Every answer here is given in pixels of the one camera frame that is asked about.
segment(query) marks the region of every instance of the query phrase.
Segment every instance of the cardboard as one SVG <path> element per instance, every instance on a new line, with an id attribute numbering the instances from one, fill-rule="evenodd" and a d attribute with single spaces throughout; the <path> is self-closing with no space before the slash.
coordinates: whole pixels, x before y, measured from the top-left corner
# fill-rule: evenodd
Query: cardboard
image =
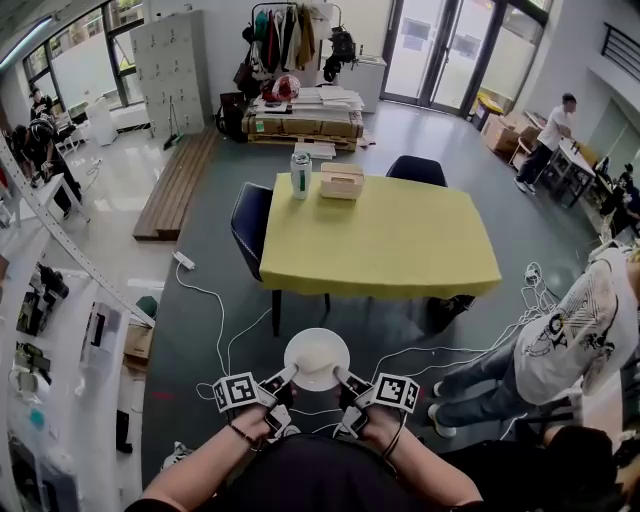
<path id="1" fill-rule="evenodd" d="M 322 131 L 322 121 L 309 119 L 285 119 L 282 121 L 284 133 L 320 135 Z"/>
<path id="2" fill-rule="evenodd" d="M 482 130 L 482 138 L 491 151 L 510 152 L 518 147 L 518 137 L 533 144 L 540 134 L 537 128 L 522 114 L 500 117 L 490 114 Z"/>
<path id="3" fill-rule="evenodd" d="M 503 118 L 489 114 L 482 129 L 482 140 L 491 151 L 514 151 L 518 147 L 518 134 L 511 126 L 503 122 Z"/>
<path id="4" fill-rule="evenodd" d="M 242 119 L 242 131 L 246 134 L 265 135 L 326 135 L 355 141 L 364 133 L 362 114 L 349 112 L 348 117 L 349 121 L 331 121 L 313 119 L 312 113 L 308 119 L 266 117 L 249 113 Z"/>
<path id="5" fill-rule="evenodd" d="M 124 353 L 137 361 L 142 360 L 146 364 L 149 359 L 152 341 L 153 329 L 140 325 L 130 325 L 127 331 L 127 340 L 124 343 Z"/>

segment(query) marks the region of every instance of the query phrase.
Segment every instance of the broom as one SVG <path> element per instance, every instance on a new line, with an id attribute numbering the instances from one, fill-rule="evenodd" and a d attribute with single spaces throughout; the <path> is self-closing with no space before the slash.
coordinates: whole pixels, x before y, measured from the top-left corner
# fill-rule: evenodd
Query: broom
<path id="1" fill-rule="evenodd" d="M 176 123 L 176 133 L 173 133 L 173 121 Z M 173 106 L 173 96 L 169 96 L 169 138 L 166 140 L 163 146 L 163 150 L 166 151 L 172 145 L 177 144 L 182 140 L 182 134 L 180 128 L 178 128 L 178 118 L 176 116 L 176 110 Z"/>

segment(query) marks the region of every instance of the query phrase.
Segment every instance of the gray floor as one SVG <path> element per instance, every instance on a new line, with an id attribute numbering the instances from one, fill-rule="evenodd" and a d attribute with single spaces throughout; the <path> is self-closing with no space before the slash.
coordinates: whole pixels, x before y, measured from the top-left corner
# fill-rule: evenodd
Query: gray floor
<path id="1" fill-rule="evenodd" d="M 365 378 L 370 378 L 380 357 L 416 344 L 486 348 L 524 310 L 520 288 L 528 263 L 537 261 L 549 287 L 560 294 L 583 270 L 596 234 L 582 210 L 561 208 L 544 191 L 535 197 L 522 194 L 513 184 L 512 168 L 485 147 L 469 123 L 381 103 L 378 113 L 366 119 L 366 124 L 377 145 L 356 153 L 341 152 L 337 161 L 357 162 L 367 174 L 376 175 L 385 174 L 402 154 L 440 161 L 449 186 L 473 198 L 493 243 L 502 284 L 436 336 L 429 334 L 423 301 L 334 298 L 333 309 L 325 318 L 322 297 L 284 293 L 281 336 L 272 336 L 271 323 L 265 318 L 235 342 L 233 373 L 252 371 L 257 378 L 273 374 L 282 368 L 288 340 L 313 326 L 325 326 L 342 336 L 351 352 L 352 371 Z M 229 229 L 235 199 L 245 181 L 273 186 L 275 174 L 287 171 L 291 152 L 288 146 L 238 145 L 222 140 L 214 163 L 199 184 L 189 222 L 178 241 L 178 249 L 196 263 L 196 269 L 184 275 L 184 280 L 217 291 L 224 301 L 225 353 L 226 343 L 270 307 L 270 293 L 251 277 Z M 223 425 L 215 404 L 199 399 L 195 390 L 197 383 L 213 383 L 222 375 L 215 350 L 220 309 L 212 297 L 181 288 L 173 272 L 174 265 L 160 305 L 146 386 L 142 446 L 145 485 L 172 451 L 174 441 L 195 448 Z M 450 353 L 410 354 L 388 362 L 383 371 L 403 374 L 429 364 L 462 359 Z M 430 389 L 443 371 L 429 370 L 417 379 L 425 398 L 411 417 L 410 428 L 424 436 L 435 451 L 496 438 L 504 428 L 498 423 L 460 429 L 452 441 L 439 438 L 425 426 Z M 317 411 L 333 408 L 336 402 L 329 392 L 302 392 L 296 406 Z M 303 430 L 339 418 L 334 414 L 292 416 Z"/>

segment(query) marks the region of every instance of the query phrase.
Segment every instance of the door frame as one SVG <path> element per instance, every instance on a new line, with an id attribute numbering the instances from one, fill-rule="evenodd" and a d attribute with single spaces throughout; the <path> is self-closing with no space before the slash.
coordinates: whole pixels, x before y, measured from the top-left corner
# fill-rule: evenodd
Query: door frame
<path id="1" fill-rule="evenodd" d="M 469 85 L 467 86 L 467 90 L 463 96 L 462 103 L 459 108 L 450 107 L 434 103 L 431 101 L 431 98 L 435 98 L 437 87 L 439 86 L 440 79 L 444 73 L 444 68 L 446 66 L 445 59 L 448 57 L 449 51 L 451 51 L 451 48 L 447 47 L 447 43 L 450 42 L 449 40 L 453 41 L 454 30 L 457 25 L 457 19 L 454 18 L 459 16 L 464 1 L 465 0 L 444 0 L 444 21 L 441 24 L 442 27 L 439 27 L 436 39 L 434 40 L 433 51 L 436 53 L 432 54 L 431 60 L 427 64 L 419 97 L 411 98 L 408 96 L 385 92 L 387 78 L 393 60 L 398 30 L 400 29 L 400 22 L 402 20 L 402 10 L 404 7 L 404 0 L 392 0 L 389 22 L 387 25 L 387 35 L 382 51 L 382 56 L 387 62 L 387 67 L 385 69 L 382 89 L 380 91 L 380 99 L 397 101 L 408 105 L 424 107 L 466 118 L 469 115 L 476 95 L 480 90 L 485 72 L 489 67 L 489 61 L 491 60 L 493 49 L 495 48 L 498 40 L 498 35 L 500 33 L 500 28 L 502 27 L 507 7 L 512 5 L 521 10 L 524 14 L 537 21 L 543 29 L 549 19 L 549 13 L 547 11 L 540 9 L 528 0 L 492 0 L 494 3 L 494 9 L 491 13 L 487 33 L 480 48 L 478 59 L 476 60 L 476 65 L 474 66 L 469 79 Z"/>

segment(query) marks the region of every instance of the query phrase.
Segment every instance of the wooden bench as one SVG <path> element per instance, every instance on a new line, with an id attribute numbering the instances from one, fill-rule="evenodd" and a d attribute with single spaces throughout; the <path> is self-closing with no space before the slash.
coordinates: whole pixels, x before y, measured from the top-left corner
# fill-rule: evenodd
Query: wooden bench
<path id="1" fill-rule="evenodd" d="M 197 135 L 185 135 L 178 143 L 133 230 L 138 242 L 178 239 L 191 195 L 211 160 L 216 134 L 215 128 L 208 127 Z"/>

